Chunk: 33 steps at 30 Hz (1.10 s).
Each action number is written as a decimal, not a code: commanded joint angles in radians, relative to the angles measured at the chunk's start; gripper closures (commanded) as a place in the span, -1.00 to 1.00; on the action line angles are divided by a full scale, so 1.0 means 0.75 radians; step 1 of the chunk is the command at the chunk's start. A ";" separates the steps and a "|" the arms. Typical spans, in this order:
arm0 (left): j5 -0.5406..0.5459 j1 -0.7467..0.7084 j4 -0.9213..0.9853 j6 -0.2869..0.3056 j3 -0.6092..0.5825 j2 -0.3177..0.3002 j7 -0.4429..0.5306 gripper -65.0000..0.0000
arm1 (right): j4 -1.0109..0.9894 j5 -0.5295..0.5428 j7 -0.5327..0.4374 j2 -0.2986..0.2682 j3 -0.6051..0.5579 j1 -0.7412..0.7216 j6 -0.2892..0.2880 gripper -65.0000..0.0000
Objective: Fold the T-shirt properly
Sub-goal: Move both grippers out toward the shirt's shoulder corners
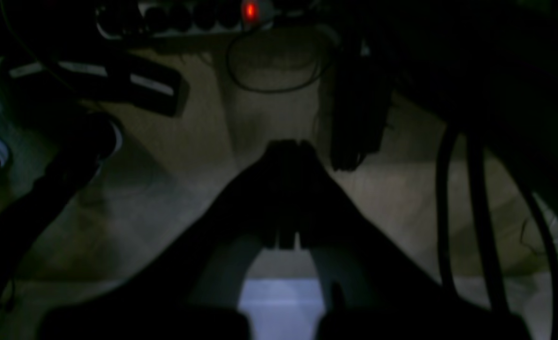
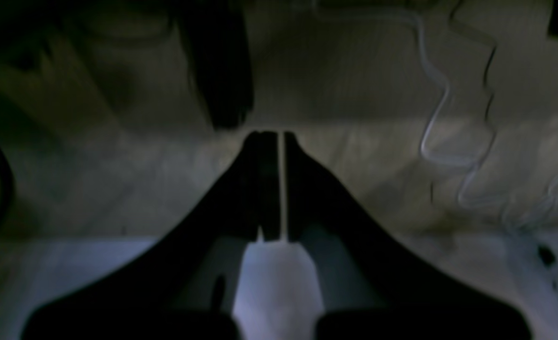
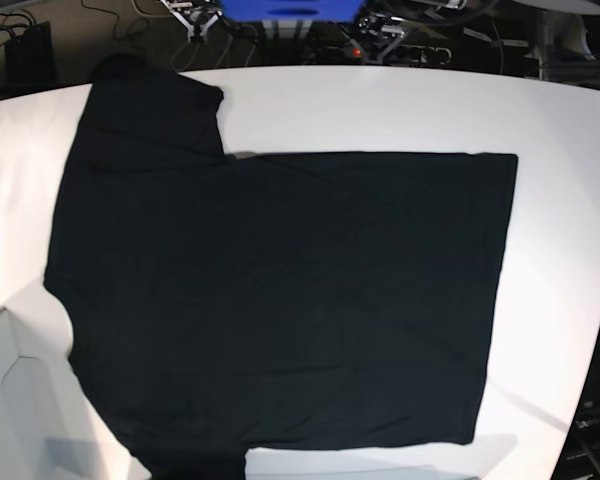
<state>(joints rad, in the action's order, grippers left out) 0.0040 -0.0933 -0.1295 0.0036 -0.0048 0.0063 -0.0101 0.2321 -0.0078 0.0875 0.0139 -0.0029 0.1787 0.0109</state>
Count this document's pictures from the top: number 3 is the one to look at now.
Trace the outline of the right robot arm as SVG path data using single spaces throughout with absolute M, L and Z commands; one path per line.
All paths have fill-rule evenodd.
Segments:
M 160 0 L 160 3 L 185 27 L 189 43 L 205 43 L 209 30 L 223 16 L 213 1 Z

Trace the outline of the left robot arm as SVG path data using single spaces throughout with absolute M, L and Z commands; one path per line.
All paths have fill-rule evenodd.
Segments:
M 354 38 L 361 63 L 383 65 L 415 31 L 416 28 L 401 17 L 375 13 L 360 16 L 354 22 Z

